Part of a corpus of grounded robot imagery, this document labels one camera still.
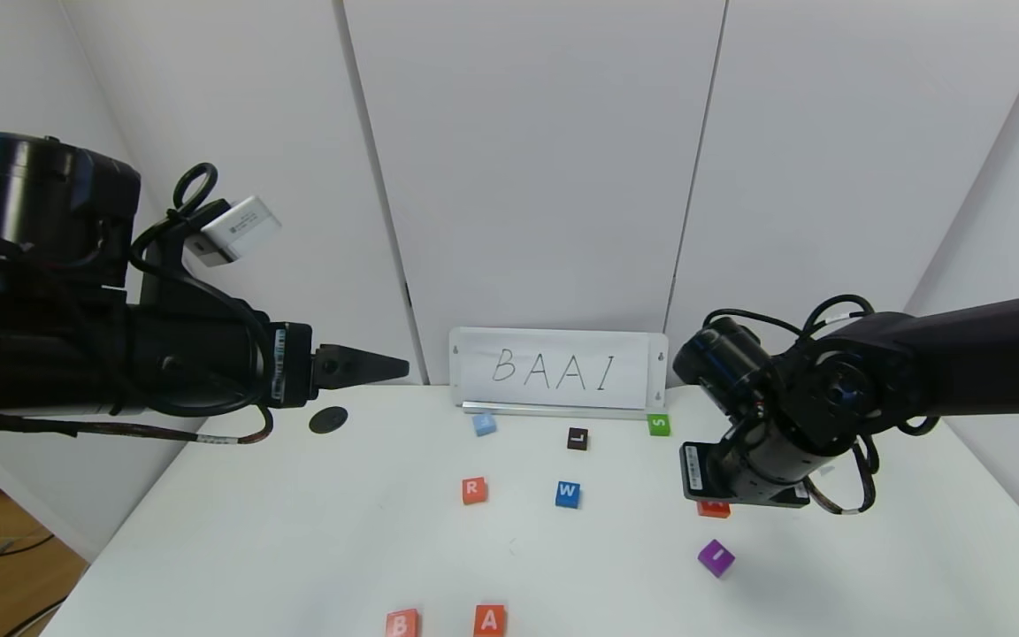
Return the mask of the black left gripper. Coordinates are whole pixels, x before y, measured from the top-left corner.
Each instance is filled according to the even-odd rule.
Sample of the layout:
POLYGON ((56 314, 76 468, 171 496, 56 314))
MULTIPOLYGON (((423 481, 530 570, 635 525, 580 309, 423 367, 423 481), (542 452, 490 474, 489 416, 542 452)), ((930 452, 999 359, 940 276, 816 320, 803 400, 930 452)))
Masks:
MULTIPOLYGON (((352 388, 407 378, 409 360, 340 344, 319 344, 312 355, 307 324, 255 318, 271 348, 270 382, 260 390, 266 407, 301 407, 314 388, 352 388)), ((237 315, 224 310, 163 311, 135 306, 128 331, 131 380, 154 399, 209 409, 246 395, 254 372, 249 332, 237 315)))

